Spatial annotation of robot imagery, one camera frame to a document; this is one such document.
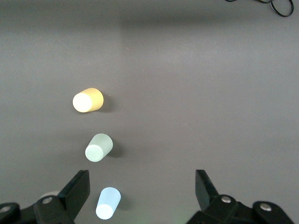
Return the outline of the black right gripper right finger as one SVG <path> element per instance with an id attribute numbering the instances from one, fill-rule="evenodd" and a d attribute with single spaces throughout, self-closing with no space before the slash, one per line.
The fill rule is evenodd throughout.
<path id="1" fill-rule="evenodd" d="M 205 170 L 196 170 L 195 194 L 200 206 L 188 224 L 292 224 L 278 205 L 256 201 L 247 207 L 216 190 Z"/>

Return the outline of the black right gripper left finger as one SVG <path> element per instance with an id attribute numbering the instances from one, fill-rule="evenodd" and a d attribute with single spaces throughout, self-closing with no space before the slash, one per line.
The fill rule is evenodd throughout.
<path id="1" fill-rule="evenodd" d="M 88 170 L 80 170 L 57 195 L 40 198 L 21 209 L 17 203 L 0 205 L 2 224 L 73 224 L 90 195 Z"/>

